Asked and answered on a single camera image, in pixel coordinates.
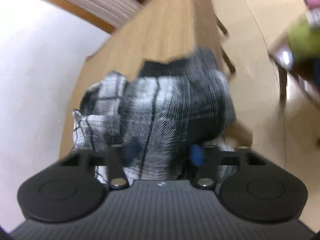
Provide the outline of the person left hand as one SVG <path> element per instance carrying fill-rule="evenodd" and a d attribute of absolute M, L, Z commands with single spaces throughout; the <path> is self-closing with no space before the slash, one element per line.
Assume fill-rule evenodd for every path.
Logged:
<path fill-rule="evenodd" d="M 251 148 L 253 132 L 240 120 L 233 121 L 222 133 L 232 148 Z"/>

